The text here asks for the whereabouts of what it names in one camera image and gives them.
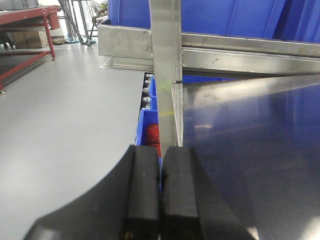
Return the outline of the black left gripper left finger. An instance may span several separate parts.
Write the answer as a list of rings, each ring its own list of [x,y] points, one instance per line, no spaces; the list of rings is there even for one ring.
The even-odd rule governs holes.
[[[156,240],[159,159],[151,146],[131,145],[86,193],[39,219],[26,240]]]

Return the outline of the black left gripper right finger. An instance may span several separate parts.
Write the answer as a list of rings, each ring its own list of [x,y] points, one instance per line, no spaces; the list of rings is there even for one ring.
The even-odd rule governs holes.
[[[252,240],[192,147],[167,149],[162,165],[163,240]]]

